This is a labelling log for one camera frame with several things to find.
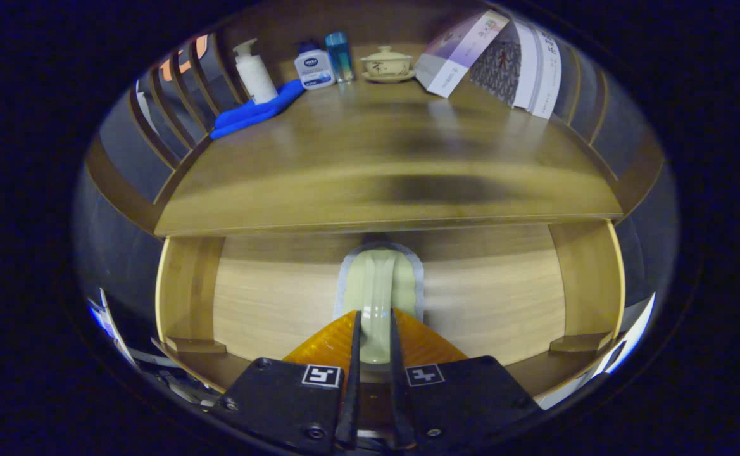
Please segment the pump dispenser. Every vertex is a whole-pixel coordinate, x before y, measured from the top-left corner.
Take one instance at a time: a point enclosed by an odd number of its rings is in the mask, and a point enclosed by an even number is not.
[[[237,54],[234,57],[237,73],[251,95],[251,99],[259,105],[277,98],[277,88],[274,87],[262,58],[259,55],[251,55],[251,45],[255,41],[257,38],[240,43],[233,50]]]

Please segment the box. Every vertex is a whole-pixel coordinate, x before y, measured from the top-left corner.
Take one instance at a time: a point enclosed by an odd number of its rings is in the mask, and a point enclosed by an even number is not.
[[[447,98],[507,23],[505,16],[486,11],[449,28],[419,57],[416,78],[429,92]]]
[[[471,66],[470,80],[512,108],[549,118],[562,63],[554,37],[514,17]]]

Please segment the white box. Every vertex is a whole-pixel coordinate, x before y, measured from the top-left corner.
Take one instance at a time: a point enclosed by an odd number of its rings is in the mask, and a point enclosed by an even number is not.
[[[537,78],[535,95],[530,101],[529,111],[540,118],[549,118],[553,114],[558,90],[561,89],[561,53],[558,43],[541,30],[534,29],[537,48],[541,55],[539,78]]]
[[[486,11],[464,20],[429,43],[415,64],[415,74],[426,90],[447,98],[508,18]]]

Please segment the black background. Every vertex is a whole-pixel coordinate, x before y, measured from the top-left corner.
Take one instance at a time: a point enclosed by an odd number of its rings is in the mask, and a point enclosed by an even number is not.
[[[539,5],[647,80],[653,98],[635,95],[685,183],[686,236],[703,260],[686,318],[650,367],[514,452],[740,453],[740,2]],[[92,128],[146,63],[235,7],[0,4],[0,454],[246,453],[139,388],[112,347],[75,332],[89,316],[64,310],[81,302],[69,215]],[[597,58],[583,36],[569,38]]]

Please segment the screw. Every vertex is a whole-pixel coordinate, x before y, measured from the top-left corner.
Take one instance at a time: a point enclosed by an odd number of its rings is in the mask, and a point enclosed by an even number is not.
[[[233,398],[226,398],[226,408],[229,410],[237,410],[237,402],[234,401]]]
[[[318,427],[318,424],[311,424],[305,431],[305,435],[313,440],[319,440],[324,437],[324,430]]]

